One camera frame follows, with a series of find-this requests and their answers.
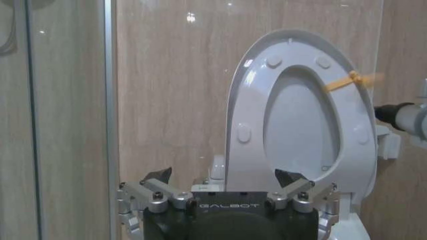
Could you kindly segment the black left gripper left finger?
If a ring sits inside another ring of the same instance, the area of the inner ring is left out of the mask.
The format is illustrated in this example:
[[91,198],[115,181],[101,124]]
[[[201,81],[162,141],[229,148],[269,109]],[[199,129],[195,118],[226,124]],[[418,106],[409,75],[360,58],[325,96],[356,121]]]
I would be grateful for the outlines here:
[[170,185],[171,175],[169,167],[119,184],[117,213],[127,234],[197,233],[197,195]]

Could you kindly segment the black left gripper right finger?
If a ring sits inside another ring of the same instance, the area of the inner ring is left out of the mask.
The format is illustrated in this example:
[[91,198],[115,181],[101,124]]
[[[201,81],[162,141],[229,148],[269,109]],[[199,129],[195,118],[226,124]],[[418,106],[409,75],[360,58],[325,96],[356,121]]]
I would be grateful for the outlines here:
[[302,173],[274,171],[281,191],[269,192],[266,211],[285,235],[330,235],[340,222],[341,193],[336,183],[318,185]]

